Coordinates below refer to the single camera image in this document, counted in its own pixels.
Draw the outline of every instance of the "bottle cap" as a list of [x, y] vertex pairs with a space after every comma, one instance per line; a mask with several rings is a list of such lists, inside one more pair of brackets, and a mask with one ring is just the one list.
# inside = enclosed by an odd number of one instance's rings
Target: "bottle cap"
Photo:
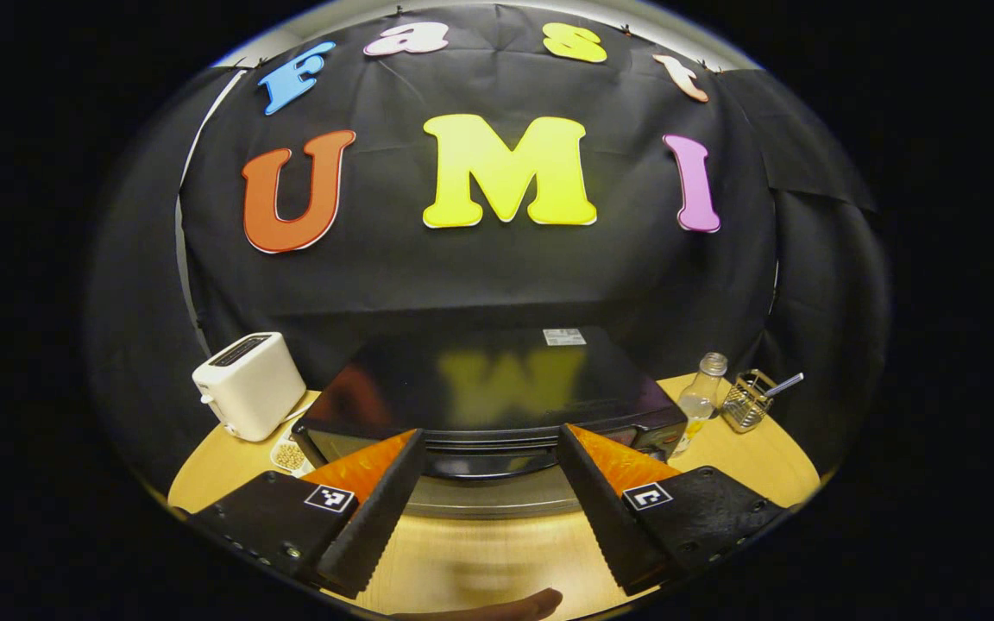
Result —
[[709, 374], [713, 377], [723, 377], [727, 374], [727, 357], [723, 354], [709, 351], [701, 359], [701, 373]]

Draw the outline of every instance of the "small bowl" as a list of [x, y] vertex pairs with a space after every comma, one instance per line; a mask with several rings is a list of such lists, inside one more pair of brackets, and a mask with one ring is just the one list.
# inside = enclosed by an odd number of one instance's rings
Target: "small bowl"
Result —
[[283, 447], [293, 447], [294, 449], [297, 449], [297, 451], [301, 451], [301, 447], [299, 447], [297, 442], [289, 439], [289, 433], [284, 433], [283, 436], [280, 437], [279, 441], [275, 442], [275, 445], [271, 448], [271, 463], [273, 463], [275, 467], [285, 469], [285, 471], [291, 473], [291, 476], [297, 477], [305, 476], [312, 472], [312, 469], [314, 468], [312, 468], [312, 464], [309, 463], [309, 460], [307, 459], [301, 460], [301, 465], [297, 468], [284, 467], [283, 464], [280, 464], [279, 452], [283, 449]]

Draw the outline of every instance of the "beans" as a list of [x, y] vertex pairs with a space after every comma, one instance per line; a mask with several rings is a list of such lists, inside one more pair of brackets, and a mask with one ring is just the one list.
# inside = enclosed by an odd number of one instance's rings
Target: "beans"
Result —
[[284, 442], [275, 453], [275, 463], [286, 469], [299, 469], [305, 465], [305, 453], [299, 445]]

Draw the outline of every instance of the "black microwave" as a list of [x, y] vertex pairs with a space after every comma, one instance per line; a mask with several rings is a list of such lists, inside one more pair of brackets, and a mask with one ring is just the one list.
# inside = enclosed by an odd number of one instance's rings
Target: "black microwave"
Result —
[[425, 475], [406, 512], [509, 518], [577, 507], [561, 424], [660, 461], [687, 419], [603, 329], [480, 330], [367, 342], [293, 426], [314, 467], [425, 429]]

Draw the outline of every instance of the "pink letter i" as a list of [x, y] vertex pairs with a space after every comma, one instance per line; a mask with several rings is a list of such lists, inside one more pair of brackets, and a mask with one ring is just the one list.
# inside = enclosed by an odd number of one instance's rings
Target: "pink letter i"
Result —
[[718, 231], [719, 216], [711, 208], [708, 170], [703, 164], [708, 150], [700, 142], [673, 134], [663, 136], [662, 142], [673, 150], [677, 158], [677, 172], [682, 177], [682, 208], [677, 212], [677, 223], [686, 231]]

